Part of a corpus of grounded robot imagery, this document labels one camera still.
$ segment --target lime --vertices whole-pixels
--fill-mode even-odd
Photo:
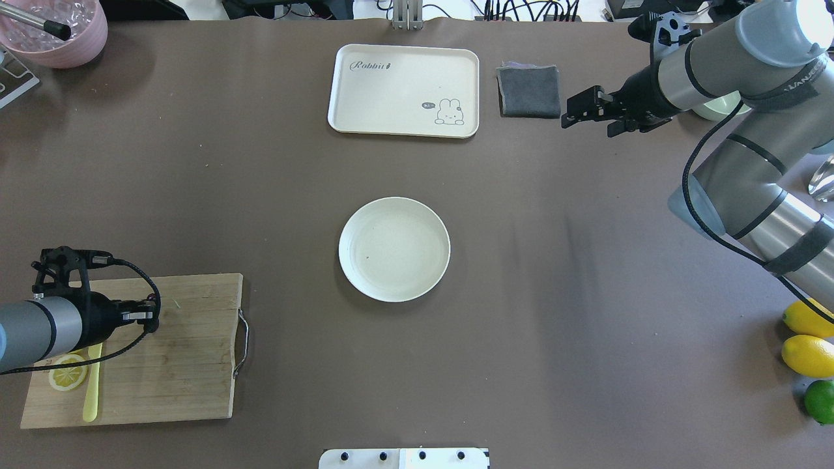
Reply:
[[[814,381],[805,391],[805,409],[820,425],[834,423],[834,381]]]
[[[84,361],[81,356],[68,354],[55,361],[55,365]],[[49,371],[49,385],[58,391],[71,391],[77,388],[87,377],[87,366],[73,366]]]
[[[808,300],[823,313],[826,313],[828,317],[834,319],[834,315],[825,306],[820,305],[812,298]],[[834,335],[834,324],[818,315],[801,301],[788,306],[785,314],[782,315],[782,320],[797,334],[813,335],[815,337],[831,337]]]
[[[782,345],[782,359],[811,378],[834,376],[834,345],[812,335],[794,335]]]

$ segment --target silver object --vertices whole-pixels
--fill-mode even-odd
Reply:
[[[240,361],[234,366],[234,370],[232,371],[233,378],[238,377],[240,367],[244,365],[246,355],[249,354],[249,323],[246,321],[246,318],[244,318],[244,310],[241,308],[238,308],[238,319],[240,322],[244,323],[244,356],[240,357]]]
[[[133,313],[122,313],[122,320],[141,320],[152,319],[153,313],[150,311],[136,311]]]
[[[394,0],[391,27],[394,29],[423,29],[423,0]]]
[[[69,39],[72,31],[69,26],[63,23],[54,22],[52,20],[41,18],[38,15],[31,14],[26,10],[13,7],[8,3],[0,1],[0,15],[9,17],[20,23],[27,24],[33,28],[40,29],[46,33],[52,34],[56,38],[63,41]]]
[[[834,154],[811,176],[808,183],[808,194],[820,202],[834,199]]]
[[[324,452],[319,469],[489,469],[489,448],[344,448]]]

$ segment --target white bowl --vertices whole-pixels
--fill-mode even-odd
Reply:
[[[443,220],[404,197],[377,199],[357,210],[339,238],[339,262],[357,290],[380,301],[424,295],[449,265],[451,247]]]

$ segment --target white tray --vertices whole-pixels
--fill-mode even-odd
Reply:
[[[478,130],[478,80],[469,50],[348,44],[327,120],[340,132],[465,139]]]

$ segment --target black strap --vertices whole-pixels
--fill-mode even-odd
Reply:
[[[834,240],[834,224],[825,215],[816,222],[793,246],[764,264],[764,268],[776,276],[799,270],[819,255]]]
[[[716,96],[715,94],[712,94],[709,91],[706,91],[704,89],[704,87],[702,87],[701,84],[698,83],[698,80],[695,79],[695,74],[692,72],[692,63],[690,62],[690,53],[692,51],[692,44],[694,44],[694,42],[689,43],[689,45],[686,46],[686,52],[684,54],[683,65],[684,65],[684,68],[686,68],[686,76],[689,77],[689,82],[692,83],[693,88],[698,90],[698,93],[701,93],[708,98],[712,98],[712,99],[718,98],[718,96]]]
[[[49,329],[51,333],[49,334],[49,347],[47,347],[46,351],[43,352],[40,358],[35,361],[41,361],[47,356],[49,356],[49,352],[52,351],[52,348],[55,346],[55,337],[58,335],[58,328],[55,326],[55,318],[53,318],[52,313],[49,312],[46,306],[41,305],[37,301],[26,300],[28,303],[32,303],[33,305],[37,306],[45,316],[47,316],[47,320],[49,320]]]
[[[773,167],[776,168],[776,171],[779,171],[779,174],[784,176],[785,173],[787,173],[787,168],[785,167],[785,164],[782,163],[773,153],[765,150],[764,148],[762,148],[761,145],[757,144],[756,142],[746,139],[740,136],[739,134],[730,134],[727,136],[727,139],[732,140],[737,144],[742,144],[756,152],[759,156],[764,158],[766,162],[772,164]]]
[[[741,100],[760,111],[785,109],[804,103],[819,96],[819,92],[809,85],[822,76],[827,64],[828,61],[821,58],[812,60],[779,88],[756,96],[742,96]]]
[[[765,211],[761,212],[759,216],[756,217],[756,219],[754,219],[752,222],[750,222],[747,226],[742,228],[741,231],[734,234],[732,237],[737,240],[740,240],[741,238],[747,236],[751,231],[753,231],[755,227],[757,227],[762,221],[764,221],[765,218],[771,216],[773,210],[775,210],[776,207],[778,207],[782,203],[782,201],[785,200],[785,197],[787,197],[787,191],[783,189],[779,193],[779,197],[773,199],[773,201],[770,205],[767,206]]]

